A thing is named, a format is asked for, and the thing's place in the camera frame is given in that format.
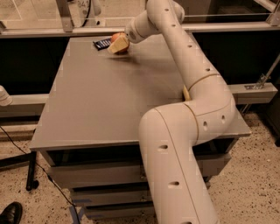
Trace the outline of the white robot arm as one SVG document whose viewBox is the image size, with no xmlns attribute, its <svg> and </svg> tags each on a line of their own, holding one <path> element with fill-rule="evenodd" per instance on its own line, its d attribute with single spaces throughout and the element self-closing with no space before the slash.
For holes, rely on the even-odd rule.
<svg viewBox="0 0 280 224">
<path fill-rule="evenodd" d="M 150 21 L 163 34 L 191 96 L 151 109 L 141 119 L 139 143 L 158 224 L 220 224 L 193 146 L 226 131 L 235 117 L 227 83 L 184 31 L 172 0 L 148 0 Z"/>
</svg>

